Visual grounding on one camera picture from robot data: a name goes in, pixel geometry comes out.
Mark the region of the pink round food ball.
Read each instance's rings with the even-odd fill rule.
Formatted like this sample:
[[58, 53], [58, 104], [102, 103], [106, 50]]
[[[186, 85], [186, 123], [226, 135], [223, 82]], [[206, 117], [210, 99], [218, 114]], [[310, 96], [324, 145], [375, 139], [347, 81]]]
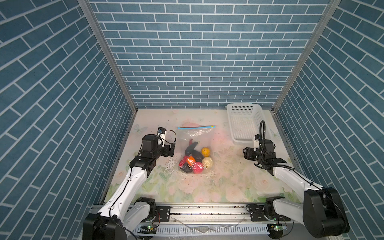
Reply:
[[191, 168], [192, 168], [194, 174], [201, 174], [205, 169], [202, 162], [193, 163]]

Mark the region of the large black food piece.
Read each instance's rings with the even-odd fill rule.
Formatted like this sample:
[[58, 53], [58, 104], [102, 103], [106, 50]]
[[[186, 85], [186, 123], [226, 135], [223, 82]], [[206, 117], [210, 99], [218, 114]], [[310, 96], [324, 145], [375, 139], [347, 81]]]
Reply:
[[204, 159], [202, 153], [197, 150], [193, 150], [192, 157], [195, 159], [196, 162], [202, 162], [202, 160]]

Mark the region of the long black food piece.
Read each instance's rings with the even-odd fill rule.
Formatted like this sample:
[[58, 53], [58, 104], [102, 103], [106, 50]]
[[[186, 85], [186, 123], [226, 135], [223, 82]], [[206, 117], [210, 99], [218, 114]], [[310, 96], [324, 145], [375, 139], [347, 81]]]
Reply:
[[195, 150], [196, 146], [198, 145], [198, 142], [193, 142], [185, 149], [185, 155], [190, 156], [192, 152]]

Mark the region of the yellow food ball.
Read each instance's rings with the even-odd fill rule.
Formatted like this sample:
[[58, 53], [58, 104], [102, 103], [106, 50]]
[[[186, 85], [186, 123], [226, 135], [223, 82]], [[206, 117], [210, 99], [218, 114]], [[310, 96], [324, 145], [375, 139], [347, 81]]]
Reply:
[[211, 155], [211, 150], [208, 147], [203, 147], [201, 149], [201, 154], [204, 158], [209, 157]]

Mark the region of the cream white food ball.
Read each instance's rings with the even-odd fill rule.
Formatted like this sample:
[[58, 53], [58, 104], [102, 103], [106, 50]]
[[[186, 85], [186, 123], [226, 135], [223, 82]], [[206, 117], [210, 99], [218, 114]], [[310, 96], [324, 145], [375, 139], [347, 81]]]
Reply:
[[202, 164], [203, 164], [204, 169], [210, 169], [214, 165], [213, 159], [211, 157], [205, 157], [202, 160]]

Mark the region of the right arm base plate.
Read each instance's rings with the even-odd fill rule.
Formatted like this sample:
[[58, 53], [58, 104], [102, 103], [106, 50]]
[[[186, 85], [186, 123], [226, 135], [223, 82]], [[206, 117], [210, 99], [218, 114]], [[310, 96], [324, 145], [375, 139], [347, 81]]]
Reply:
[[247, 204], [245, 206], [246, 211], [249, 213], [252, 222], [289, 222], [290, 218], [282, 215], [278, 215], [272, 212], [267, 212], [265, 206], [258, 204]]

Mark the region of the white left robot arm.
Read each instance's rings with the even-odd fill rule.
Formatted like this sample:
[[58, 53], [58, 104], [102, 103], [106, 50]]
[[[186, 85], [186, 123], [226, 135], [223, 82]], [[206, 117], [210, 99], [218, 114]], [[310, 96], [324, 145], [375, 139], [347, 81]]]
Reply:
[[156, 134], [142, 138], [138, 155], [130, 162], [130, 171], [113, 196], [95, 214], [88, 214], [83, 222], [84, 240], [135, 239], [134, 229], [143, 220], [151, 220], [156, 214], [156, 201], [141, 197], [131, 204], [137, 191], [147, 180], [159, 157], [172, 157], [175, 142], [166, 140], [167, 129], [160, 127]]

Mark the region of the small black food ball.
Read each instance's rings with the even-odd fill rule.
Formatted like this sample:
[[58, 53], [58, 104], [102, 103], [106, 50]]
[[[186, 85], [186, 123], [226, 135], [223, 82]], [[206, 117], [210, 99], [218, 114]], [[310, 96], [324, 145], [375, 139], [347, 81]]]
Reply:
[[184, 172], [184, 173], [192, 173], [193, 172], [193, 169], [192, 167], [185, 163], [182, 167], [181, 167], [181, 170]]

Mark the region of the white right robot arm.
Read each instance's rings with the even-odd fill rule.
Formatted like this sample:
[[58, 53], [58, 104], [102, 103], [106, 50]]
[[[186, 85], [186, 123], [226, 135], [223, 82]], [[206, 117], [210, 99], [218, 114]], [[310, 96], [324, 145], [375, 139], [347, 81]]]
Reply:
[[269, 221], [289, 218], [304, 225], [314, 238], [340, 236], [350, 231], [350, 224], [339, 192], [323, 187], [277, 158], [271, 140], [255, 140], [253, 147], [243, 149], [246, 160], [287, 184], [299, 198], [294, 203], [283, 197], [266, 198], [264, 216]]

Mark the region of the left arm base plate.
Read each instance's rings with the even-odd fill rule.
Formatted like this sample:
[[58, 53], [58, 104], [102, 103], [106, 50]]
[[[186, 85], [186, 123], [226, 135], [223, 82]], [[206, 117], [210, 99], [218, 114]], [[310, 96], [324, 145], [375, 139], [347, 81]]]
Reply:
[[168, 223], [170, 221], [171, 207], [170, 206], [156, 206], [154, 215], [150, 215], [141, 223]]

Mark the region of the red chili pepper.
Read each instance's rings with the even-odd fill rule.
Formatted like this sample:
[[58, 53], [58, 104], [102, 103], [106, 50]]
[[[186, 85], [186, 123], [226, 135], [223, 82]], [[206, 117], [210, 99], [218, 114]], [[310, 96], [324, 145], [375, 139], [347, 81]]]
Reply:
[[[193, 143], [193, 139], [190, 139], [190, 141], [189, 141], [189, 145], [192, 144], [192, 143]], [[182, 158], [182, 160], [179, 162], [179, 168], [180, 168], [180, 169], [181, 169], [181, 167], [185, 164], [185, 162], [186, 162], [186, 160], [187, 160], [188, 157], [189, 157], [189, 156], [184, 155], [184, 157]]]

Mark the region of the clear zip top bag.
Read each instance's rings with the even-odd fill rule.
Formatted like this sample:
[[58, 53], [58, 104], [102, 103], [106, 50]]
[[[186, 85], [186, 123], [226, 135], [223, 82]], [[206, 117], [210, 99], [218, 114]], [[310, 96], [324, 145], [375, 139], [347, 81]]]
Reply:
[[[203, 147], [208, 147], [211, 150], [210, 157], [213, 159], [214, 151], [213, 151], [212, 143], [214, 140], [215, 130], [216, 130], [216, 126], [214, 125], [208, 125], [208, 126], [196, 125], [196, 126], [178, 127], [177, 144], [180, 147], [180, 154], [181, 154], [180, 161], [185, 155], [185, 149], [189, 146], [190, 139], [193, 139], [193, 142], [199, 143], [195, 148], [195, 150], [199, 152], [201, 152], [201, 149]], [[213, 170], [213, 168], [214, 168], [214, 165], [210, 169], [204, 169], [204, 171], [201, 174], [197, 174], [197, 175], [208, 174], [209, 172], [211, 172], [211, 170]]]

